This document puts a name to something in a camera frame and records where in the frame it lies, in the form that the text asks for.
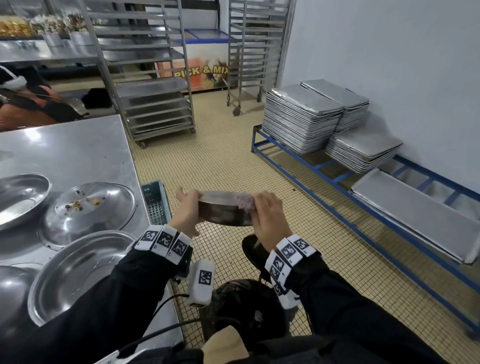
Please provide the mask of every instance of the person's left hand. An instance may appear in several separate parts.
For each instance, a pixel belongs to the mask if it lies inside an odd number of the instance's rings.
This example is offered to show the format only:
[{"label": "person's left hand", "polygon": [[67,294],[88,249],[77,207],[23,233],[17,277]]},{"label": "person's left hand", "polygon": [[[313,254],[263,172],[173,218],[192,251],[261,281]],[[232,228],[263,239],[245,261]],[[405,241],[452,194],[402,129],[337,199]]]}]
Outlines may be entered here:
[{"label": "person's left hand", "polygon": [[185,194],[182,187],[177,188],[177,200],[180,201],[180,206],[175,210],[168,225],[183,232],[189,238],[200,235],[195,229],[195,225],[203,221],[198,218],[198,200],[200,198],[202,198],[202,193],[197,190],[190,190]]}]

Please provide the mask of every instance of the tiled floor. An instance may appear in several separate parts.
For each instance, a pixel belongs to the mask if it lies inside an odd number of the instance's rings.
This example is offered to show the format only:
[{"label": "tiled floor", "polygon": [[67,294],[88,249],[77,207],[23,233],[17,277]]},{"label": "tiled floor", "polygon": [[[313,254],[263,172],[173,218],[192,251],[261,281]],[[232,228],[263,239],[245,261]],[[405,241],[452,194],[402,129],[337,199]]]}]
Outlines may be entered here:
[{"label": "tiled floor", "polygon": [[[184,132],[160,137],[149,141],[144,150],[132,145],[140,179],[142,182],[162,179],[172,211],[178,206],[175,200],[178,185],[199,190],[273,191],[283,199],[292,230],[322,251],[329,266],[362,294],[404,322],[449,362],[480,363],[480,343],[465,335],[465,328],[454,316],[265,160],[250,152],[252,127],[262,122],[260,104],[252,98],[242,104],[245,114],[233,117],[232,107],[226,107],[226,92],[196,94],[193,101],[196,134]],[[471,314],[478,313],[478,297],[456,279],[438,270],[408,243],[290,157],[274,149],[268,153],[431,285],[444,291],[456,287],[454,301],[473,311]],[[240,246],[252,228],[206,222],[199,226],[199,231],[201,235],[192,242],[193,258],[216,262],[215,286],[231,279],[257,278],[258,273]],[[185,285],[180,285],[178,290],[183,292]],[[182,319],[198,316],[196,309],[179,303]],[[295,335],[309,333],[302,311],[297,314],[291,330]],[[189,345],[198,347],[203,343],[199,325],[186,327],[184,333]]]}]

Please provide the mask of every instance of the black jacket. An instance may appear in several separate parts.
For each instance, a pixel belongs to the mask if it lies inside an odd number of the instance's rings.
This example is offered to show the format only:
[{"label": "black jacket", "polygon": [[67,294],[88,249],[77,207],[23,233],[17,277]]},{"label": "black jacket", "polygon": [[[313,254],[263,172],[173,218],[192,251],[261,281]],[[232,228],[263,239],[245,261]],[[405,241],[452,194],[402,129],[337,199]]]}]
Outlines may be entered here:
[{"label": "black jacket", "polygon": [[[0,353],[1,363],[95,363],[143,335],[176,269],[156,254],[131,250],[69,310]],[[319,253],[303,259],[286,286],[300,296],[316,335],[341,338],[330,346],[333,363],[445,363],[417,335],[329,270]]]}]

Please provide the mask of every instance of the black shoe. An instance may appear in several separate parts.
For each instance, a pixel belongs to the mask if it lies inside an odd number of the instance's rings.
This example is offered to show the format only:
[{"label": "black shoe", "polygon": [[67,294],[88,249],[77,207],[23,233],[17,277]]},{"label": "black shoe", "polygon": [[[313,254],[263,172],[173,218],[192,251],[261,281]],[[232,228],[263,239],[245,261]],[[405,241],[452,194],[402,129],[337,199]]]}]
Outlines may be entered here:
[{"label": "black shoe", "polygon": [[260,271],[260,279],[266,280],[268,283],[272,283],[270,280],[270,273],[265,269],[265,263],[270,255],[265,248],[258,243],[256,235],[249,235],[241,242],[243,252],[247,256],[248,260]]}]

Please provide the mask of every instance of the person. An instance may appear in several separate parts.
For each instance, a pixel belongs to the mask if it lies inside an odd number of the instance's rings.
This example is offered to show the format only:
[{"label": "person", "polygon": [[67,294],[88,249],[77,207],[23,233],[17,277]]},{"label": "person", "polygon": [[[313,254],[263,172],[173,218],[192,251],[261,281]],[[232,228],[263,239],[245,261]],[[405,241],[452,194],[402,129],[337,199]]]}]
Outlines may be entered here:
[{"label": "person", "polygon": [[[262,248],[272,252],[279,242],[292,235],[282,201],[269,192],[252,196],[256,207],[252,212],[255,235]],[[179,188],[180,205],[168,225],[190,238],[198,235],[195,225],[200,221],[200,197],[198,191],[184,194]],[[176,266],[165,258],[149,250],[131,249],[108,277],[82,295],[70,309],[2,353],[1,362],[95,363],[143,335],[167,281],[175,272]],[[446,363],[406,326],[331,271],[320,252],[304,257],[295,265],[285,286],[300,296],[314,336],[259,343],[260,349],[235,363],[269,363],[279,356],[293,355],[292,350],[300,356],[293,361],[288,357],[287,362]],[[232,330],[230,327],[225,336]],[[219,351],[209,352],[220,355]],[[204,359],[196,349],[172,349],[168,354],[152,349],[145,353],[148,355],[142,353],[131,363],[202,363]]]},{"label": "person", "polygon": [[58,92],[0,66],[0,132],[80,120]]}]

